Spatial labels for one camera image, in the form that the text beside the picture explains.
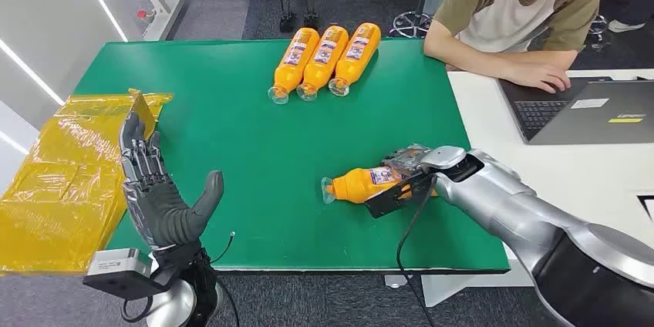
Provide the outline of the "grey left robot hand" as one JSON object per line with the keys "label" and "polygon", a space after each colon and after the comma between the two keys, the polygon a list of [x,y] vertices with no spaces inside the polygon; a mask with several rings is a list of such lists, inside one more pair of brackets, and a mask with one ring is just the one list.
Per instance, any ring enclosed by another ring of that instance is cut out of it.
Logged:
{"label": "grey left robot hand", "polygon": [[210,171],[202,194],[188,205],[167,171],[160,133],[146,138],[144,131],[137,113],[128,112],[120,127],[119,147],[123,192],[133,224],[153,250],[198,241],[223,197],[223,173]]}

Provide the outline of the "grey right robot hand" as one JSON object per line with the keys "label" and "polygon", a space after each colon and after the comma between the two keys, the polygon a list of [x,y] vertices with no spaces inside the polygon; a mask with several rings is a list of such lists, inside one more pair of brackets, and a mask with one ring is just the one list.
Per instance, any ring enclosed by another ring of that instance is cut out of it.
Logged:
{"label": "grey right robot hand", "polygon": [[421,160],[431,151],[430,147],[413,143],[385,156],[380,165],[390,167],[402,179],[406,179],[423,172],[423,168],[420,166]]}

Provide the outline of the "person's right hand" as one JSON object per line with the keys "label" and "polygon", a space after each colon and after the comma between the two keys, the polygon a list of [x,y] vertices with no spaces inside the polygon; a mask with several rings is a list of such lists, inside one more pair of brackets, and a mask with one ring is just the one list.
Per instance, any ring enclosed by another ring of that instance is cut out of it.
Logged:
{"label": "person's right hand", "polygon": [[513,84],[556,93],[570,88],[567,73],[554,66],[536,63],[515,63],[508,66],[501,78]]}

